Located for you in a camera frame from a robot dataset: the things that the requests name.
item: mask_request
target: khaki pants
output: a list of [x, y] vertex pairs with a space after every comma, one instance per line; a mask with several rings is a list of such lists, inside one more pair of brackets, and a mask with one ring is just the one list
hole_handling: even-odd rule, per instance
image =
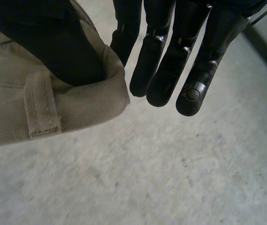
[[73, 87], [0, 33], [0, 145], [87, 128], [120, 115], [130, 103], [124, 68], [75, 1], [82, 28], [107, 79]]

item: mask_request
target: stitching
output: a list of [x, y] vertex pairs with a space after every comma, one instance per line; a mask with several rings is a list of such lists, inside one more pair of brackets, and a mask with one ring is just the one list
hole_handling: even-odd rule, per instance
[[51, 117], [50, 117], [50, 110], [49, 110], [49, 101], [48, 101], [48, 97], [46, 95], [46, 78], [44, 78], [44, 96], [45, 96], [45, 100], [46, 100], [46, 109], [47, 109], [47, 115], [49, 118], [49, 123], [50, 123], [50, 128], [51, 130], [53, 130], [53, 125], [52, 125], [52, 121], [51, 121]]
[[23, 89], [24, 87], [12, 84], [0, 83], [0, 88]]
[[58, 131], [58, 127], [54, 127], [53, 129], [48, 129], [48, 130], [44, 130], [41, 132], [38, 131], [38, 132], [31, 133], [30, 136], [31, 137], [38, 137], [41, 135], [53, 134], [53, 132], [57, 132], [57, 131]]
[[38, 122], [37, 122], [37, 117], [36, 117], [36, 111], [35, 111], [35, 105], [34, 105], [34, 96], [33, 96], [33, 81], [34, 81], [34, 76], [31, 76], [31, 99], [32, 99], [32, 106], [33, 106], [33, 114], [34, 114], [34, 119], [35, 119], [35, 126], [37, 131], [39, 132], [38, 129]]

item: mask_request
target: gray floor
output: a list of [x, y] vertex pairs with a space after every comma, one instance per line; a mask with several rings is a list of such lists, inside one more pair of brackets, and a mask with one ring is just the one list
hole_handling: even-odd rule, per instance
[[[82, 3], [109, 44], [111, 0]], [[267, 225], [267, 66], [240, 35], [187, 118], [175, 101], [194, 57], [163, 108], [132, 97], [106, 124], [1, 147], [0, 225]]]

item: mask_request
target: robotic hand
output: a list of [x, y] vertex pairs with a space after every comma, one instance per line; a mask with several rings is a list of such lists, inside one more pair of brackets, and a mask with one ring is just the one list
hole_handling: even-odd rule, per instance
[[[206, 31], [194, 65], [176, 102], [178, 112], [195, 115], [205, 98], [229, 44], [245, 28], [250, 16], [267, 0], [144, 0], [147, 33], [130, 82], [136, 97], [146, 96], [156, 107], [168, 103], [191, 54], [199, 31], [208, 17]], [[125, 66], [139, 34], [142, 0], [114, 0], [117, 30], [111, 48]], [[166, 44], [175, 8], [170, 45]]]

